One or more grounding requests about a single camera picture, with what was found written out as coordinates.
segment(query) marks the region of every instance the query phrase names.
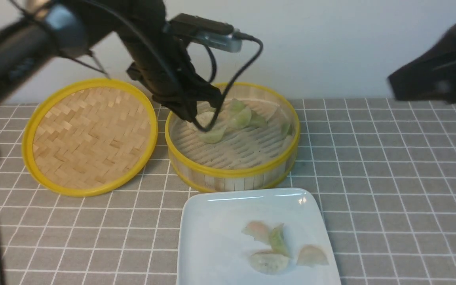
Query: dumpling on plate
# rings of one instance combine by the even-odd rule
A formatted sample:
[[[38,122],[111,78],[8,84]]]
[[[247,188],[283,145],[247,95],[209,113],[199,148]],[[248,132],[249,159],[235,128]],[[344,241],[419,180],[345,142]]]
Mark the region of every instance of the dumpling on plate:
[[[244,229],[242,229],[242,233],[246,235],[250,235],[255,238],[256,241],[263,242],[266,245],[270,245],[270,241],[268,240],[268,236],[270,235],[270,229],[268,226],[258,220],[254,220],[249,222]]]
[[[288,267],[290,258],[273,251],[260,251],[249,257],[249,265],[262,274],[278,274]]]

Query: bamboo steamer lid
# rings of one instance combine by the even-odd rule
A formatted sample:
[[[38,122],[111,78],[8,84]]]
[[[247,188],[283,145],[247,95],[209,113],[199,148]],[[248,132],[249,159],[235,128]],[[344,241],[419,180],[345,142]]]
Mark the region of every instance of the bamboo steamer lid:
[[[125,184],[158,137],[156,114],[136,87],[94,79],[70,85],[34,112],[22,141],[31,175],[57,193],[85,197]]]

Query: woven bamboo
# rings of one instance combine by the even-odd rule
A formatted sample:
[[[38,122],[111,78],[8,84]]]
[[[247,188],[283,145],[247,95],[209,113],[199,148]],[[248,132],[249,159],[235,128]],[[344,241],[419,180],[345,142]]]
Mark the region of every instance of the woven bamboo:
[[[74,92],[40,121],[32,141],[36,166],[68,189],[93,189],[120,179],[145,153],[153,115],[120,89]]]
[[[166,139],[172,167],[186,183],[202,192],[262,189],[284,180],[295,162],[300,124],[284,97],[272,90],[251,85],[232,87],[219,115],[219,126],[228,119],[227,105],[243,101],[268,120],[267,128],[227,129],[217,144],[205,144],[176,115],[170,114]],[[207,110],[199,105],[199,113]],[[291,123],[293,141],[285,142],[281,125]]]

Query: white wall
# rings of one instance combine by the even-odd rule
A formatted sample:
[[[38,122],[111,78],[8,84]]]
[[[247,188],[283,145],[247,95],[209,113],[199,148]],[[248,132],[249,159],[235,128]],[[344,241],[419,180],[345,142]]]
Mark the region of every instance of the white wall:
[[[456,0],[166,0],[169,17],[180,12],[228,22],[261,38],[264,54],[240,79],[271,87],[289,98],[390,96],[388,74],[416,58],[456,23]],[[0,26],[17,13],[0,0]],[[215,52],[218,82],[227,81],[255,52]],[[94,51],[109,73],[129,81],[131,62],[116,36]],[[210,63],[203,47],[190,47],[200,74]],[[99,77],[57,59],[12,97],[42,101],[55,90]]]

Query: green dumpling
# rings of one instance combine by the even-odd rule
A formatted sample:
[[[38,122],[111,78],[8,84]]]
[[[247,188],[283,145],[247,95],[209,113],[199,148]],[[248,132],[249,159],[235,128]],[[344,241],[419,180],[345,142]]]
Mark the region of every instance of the green dumpling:
[[[277,253],[284,255],[286,257],[290,257],[288,247],[286,246],[286,243],[284,242],[284,236],[283,236],[283,227],[284,224],[278,225],[275,227],[271,233],[270,233],[270,246],[272,247],[272,250]]]

